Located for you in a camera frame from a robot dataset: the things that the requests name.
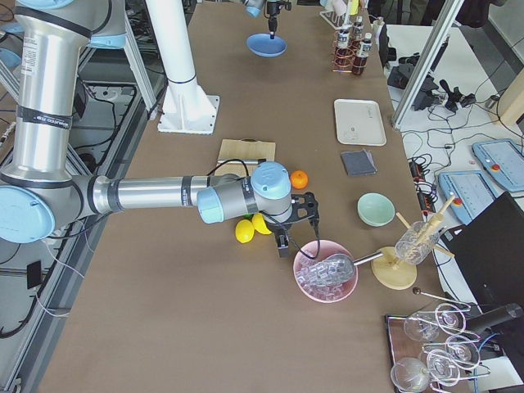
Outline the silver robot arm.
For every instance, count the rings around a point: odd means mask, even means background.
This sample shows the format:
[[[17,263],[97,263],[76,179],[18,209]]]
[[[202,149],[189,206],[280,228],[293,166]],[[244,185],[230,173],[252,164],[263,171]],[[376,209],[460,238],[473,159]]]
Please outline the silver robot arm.
[[[269,37],[275,39],[278,28],[278,16],[282,9],[290,11],[292,8],[291,1],[283,0],[246,0],[242,1],[246,12],[252,17],[258,17],[264,13],[268,20]]]
[[[1,236],[31,243],[91,215],[128,209],[195,207],[208,224],[260,213],[280,256],[289,228],[319,222],[310,192],[295,194],[287,170],[265,161],[245,177],[233,174],[110,179],[66,171],[79,55],[84,47],[128,44],[121,1],[19,1],[24,30],[16,132],[11,162],[1,171]]]

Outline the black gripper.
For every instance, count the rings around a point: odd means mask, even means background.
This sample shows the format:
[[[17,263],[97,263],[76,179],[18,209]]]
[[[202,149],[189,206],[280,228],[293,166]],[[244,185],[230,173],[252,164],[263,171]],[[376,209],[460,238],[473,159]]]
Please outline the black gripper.
[[[275,242],[278,248],[278,255],[280,258],[288,258],[290,255],[290,230],[293,224],[298,224],[302,221],[308,221],[309,225],[314,230],[314,235],[319,236],[319,212],[318,201],[312,192],[305,192],[303,194],[291,194],[291,214],[281,221],[275,216],[266,214],[265,221],[268,228],[273,231]]]
[[[269,38],[275,39],[278,28],[278,15],[282,10],[290,11],[291,1],[288,0],[267,0],[265,3],[264,16],[268,19]]]

